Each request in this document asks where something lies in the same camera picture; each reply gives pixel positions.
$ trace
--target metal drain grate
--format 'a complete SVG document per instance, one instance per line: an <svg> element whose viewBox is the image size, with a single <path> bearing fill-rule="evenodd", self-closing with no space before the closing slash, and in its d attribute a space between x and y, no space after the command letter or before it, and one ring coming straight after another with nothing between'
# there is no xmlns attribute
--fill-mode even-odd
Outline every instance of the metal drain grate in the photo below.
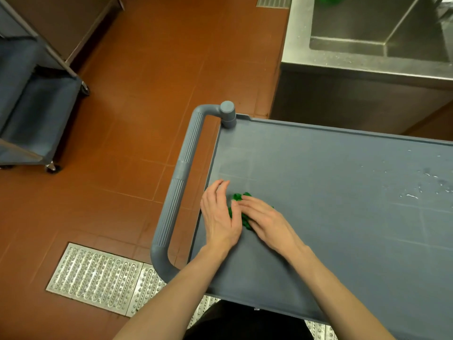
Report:
<svg viewBox="0 0 453 340"><path fill-rule="evenodd" d="M46 290L125 315L143 263L70 243Z"/></svg>
<svg viewBox="0 0 453 340"><path fill-rule="evenodd" d="M256 6L266 8L289 8L291 6L291 0L258 0Z"/></svg>
<svg viewBox="0 0 453 340"><path fill-rule="evenodd" d="M69 243L46 290L132 317L165 286L153 265ZM219 299L204 296L190 328ZM317 340L338 340L330 326L305 321Z"/></svg>

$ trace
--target hand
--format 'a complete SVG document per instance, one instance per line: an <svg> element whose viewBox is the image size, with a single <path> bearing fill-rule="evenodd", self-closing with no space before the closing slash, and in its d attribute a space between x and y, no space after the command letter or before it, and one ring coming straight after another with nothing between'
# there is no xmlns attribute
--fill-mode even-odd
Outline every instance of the hand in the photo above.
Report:
<svg viewBox="0 0 453 340"><path fill-rule="evenodd" d="M206 227L206 245L226 251L237 243L242 231L241 209L231 201L232 218L228 213L226 190L229 181L216 180L204 192L200 206Z"/></svg>
<svg viewBox="0 0 453 340"><path fill-rule="evenodd" d="M243 195L238 203L241 211L251 218L249 224L258 237L287 260L306 247L285 217L264 201Z"/></svg>

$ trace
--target black pants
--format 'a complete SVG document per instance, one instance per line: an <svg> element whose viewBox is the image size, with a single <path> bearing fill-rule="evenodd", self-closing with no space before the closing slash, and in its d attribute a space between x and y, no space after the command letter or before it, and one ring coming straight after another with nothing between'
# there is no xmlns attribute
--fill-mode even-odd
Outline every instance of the black pants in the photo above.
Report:
<svg viewBox="0 0 453 340"><path fill-rule="evenodd" d="M257 338L313 339L303 320L227 301L210 307L184 336L185 340Z"/></svg>

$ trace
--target person's left hand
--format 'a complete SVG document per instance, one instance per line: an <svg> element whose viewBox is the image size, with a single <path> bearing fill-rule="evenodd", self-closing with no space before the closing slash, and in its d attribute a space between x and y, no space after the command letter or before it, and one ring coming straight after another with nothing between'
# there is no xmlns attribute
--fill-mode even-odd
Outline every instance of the person's left hand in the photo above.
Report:
<svg viewBox="0 0 453 340"><path fill-rule="evenodd" d="M206 245L220 251L230 251L242 231L241 208L236 200L231 201L233 218L227 206L226 190L229 181L216 180L204 192L200 206L206 227Z"/></svg>

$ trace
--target green sponge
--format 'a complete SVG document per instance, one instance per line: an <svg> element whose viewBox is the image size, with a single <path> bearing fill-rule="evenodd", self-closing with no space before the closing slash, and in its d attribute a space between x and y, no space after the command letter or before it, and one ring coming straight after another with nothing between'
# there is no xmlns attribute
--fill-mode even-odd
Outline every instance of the green sponge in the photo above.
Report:
<svg viewBox="0 0 453 340"><path fill-rule="evenodd" d="M252 196L248 192L244 192L244 194L235 193L235 194L233 194L233 199L238 202L238 201L242 200L243 195L249 196L249 197ZM228 208L228 213L230 214L230 218L233 218L233 212L231 211L231 208ZM250 218L244 213L241 214L241 217L242 217L242 226L246 227L247 230L252 230L252 227L250 226L250 223L249 223Z"/></svg>

